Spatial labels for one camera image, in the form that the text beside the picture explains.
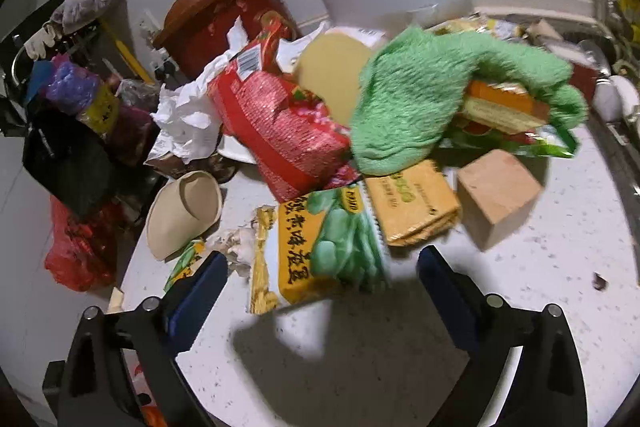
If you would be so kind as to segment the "green snack wrapper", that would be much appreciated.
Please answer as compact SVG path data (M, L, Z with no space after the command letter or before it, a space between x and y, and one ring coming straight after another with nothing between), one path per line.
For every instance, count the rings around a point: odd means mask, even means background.
M484 124L462 121L460 126L452 124L446 130L439 146L484 152L498 148L523 157L572 158L578 150L579 142L572 132L554 127L552 124L544 124L517 134L507 134Z

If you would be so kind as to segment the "beige paper cup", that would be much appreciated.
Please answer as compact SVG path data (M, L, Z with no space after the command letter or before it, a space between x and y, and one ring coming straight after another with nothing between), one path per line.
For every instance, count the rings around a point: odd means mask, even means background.
M221 189L208 172L198 170L167 183L156 195L145 220L151 254L163 261L219 221Z

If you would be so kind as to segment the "grey plastic bag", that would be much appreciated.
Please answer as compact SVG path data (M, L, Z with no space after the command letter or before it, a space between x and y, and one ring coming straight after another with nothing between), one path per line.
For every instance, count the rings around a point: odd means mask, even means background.
M115 0L64 0L54 10L51 20L70 35L100 18Z

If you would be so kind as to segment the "black plastic bag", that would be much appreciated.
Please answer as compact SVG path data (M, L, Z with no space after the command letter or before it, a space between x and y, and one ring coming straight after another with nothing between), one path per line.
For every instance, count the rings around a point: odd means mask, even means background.
M78 217L114 192L115 167L102 138L77 118L36 95L26 107L25 170Z

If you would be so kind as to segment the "yellow gas pipe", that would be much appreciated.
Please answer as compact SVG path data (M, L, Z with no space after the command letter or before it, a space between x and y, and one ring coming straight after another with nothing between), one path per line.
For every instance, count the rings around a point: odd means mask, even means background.
M134 54L130 51L130 49L128 48L128 46L126 46L122 39L118 38L116 32L107 23L107 20L104 17L100 17L99 23L103 31L108 35L108 38L110 38L111 42L114 43L114 46L120 58L125 62L128 68L134 74L134 77L139 78L146 84L154 83L154 80L142 67L141 63L137 60L137 57L134 56Z

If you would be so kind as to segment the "purple plastic bag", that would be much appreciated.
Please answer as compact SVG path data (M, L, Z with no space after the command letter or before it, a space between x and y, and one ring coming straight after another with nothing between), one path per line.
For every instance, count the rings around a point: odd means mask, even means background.
M92 103L100 84L101 79L88 69L61 62L55 67L44 96L62 112L78 115Z

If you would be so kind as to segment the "red snack bag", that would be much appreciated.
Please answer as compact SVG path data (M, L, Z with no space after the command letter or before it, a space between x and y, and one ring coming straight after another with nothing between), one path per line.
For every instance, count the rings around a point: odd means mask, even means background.
M207 85L224 130L252 153L280 202L360 178L347 129L277 64L280 39L289 34L275 18Z

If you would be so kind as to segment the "yellow green pea snack bag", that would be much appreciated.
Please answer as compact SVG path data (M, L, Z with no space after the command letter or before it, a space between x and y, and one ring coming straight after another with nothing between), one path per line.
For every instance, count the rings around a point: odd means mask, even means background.
M254 229L250 314L390 283L390 252L362 181L262 206Z

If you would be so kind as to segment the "brown cardboard box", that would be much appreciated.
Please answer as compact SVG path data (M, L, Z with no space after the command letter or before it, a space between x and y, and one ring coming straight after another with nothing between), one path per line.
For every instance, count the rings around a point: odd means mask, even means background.
M457 172L462 223L480 251L521 228L541 191L537 179L505 150L491 150Z

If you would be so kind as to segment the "red brown slow cooker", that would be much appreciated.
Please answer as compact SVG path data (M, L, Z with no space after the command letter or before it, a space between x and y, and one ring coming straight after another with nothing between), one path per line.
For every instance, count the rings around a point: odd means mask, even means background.
M237 20L253 39L275 18L288 28L288 38L299 35L282 0L176 0L153 46L166 50L186 78L193 80L230 48L227 34Z

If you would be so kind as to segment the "crumpled white paper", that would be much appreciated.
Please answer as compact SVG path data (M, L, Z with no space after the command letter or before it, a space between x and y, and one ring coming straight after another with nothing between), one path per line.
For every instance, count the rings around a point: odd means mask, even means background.
M209 62L198 78L176 90L160 88L160 103L156 112L151 114L160 133L146 158L148 164L169 155L189 164L215 152L221 119L207 96L207 87L248 43L248 35L239 16L228 31L227 43L230 48Z

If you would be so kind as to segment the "grey tissue wad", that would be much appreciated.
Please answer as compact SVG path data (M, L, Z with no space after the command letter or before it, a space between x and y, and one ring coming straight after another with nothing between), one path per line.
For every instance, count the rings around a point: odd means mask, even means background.
M209 237L205 245L210 251L224 255L230 273L248 279L255 260L255 239L254 229L243 227L219 237Z

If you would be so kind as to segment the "yellow cracker packet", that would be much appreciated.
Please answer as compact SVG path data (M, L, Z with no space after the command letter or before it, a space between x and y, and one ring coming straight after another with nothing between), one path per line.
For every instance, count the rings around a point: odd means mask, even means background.
M432 160L388 176L368 176L364 183L392 247L427 241L460 221L459 199Z

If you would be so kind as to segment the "orange yellow snack packet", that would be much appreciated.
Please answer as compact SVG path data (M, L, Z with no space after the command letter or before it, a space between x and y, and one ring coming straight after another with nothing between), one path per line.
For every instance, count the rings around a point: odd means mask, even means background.
M473 80L466 88L459 114L506 134L535 130L549 122L550 108L518 83Z

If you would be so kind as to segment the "round yellow sponge lid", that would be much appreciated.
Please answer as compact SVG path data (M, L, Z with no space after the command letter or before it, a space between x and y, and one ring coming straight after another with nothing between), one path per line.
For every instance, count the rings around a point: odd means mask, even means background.
M299 55L293 70L297 84L326 104L331 118L348 127L359 96L359 75L373 51L355 38L327 32Z

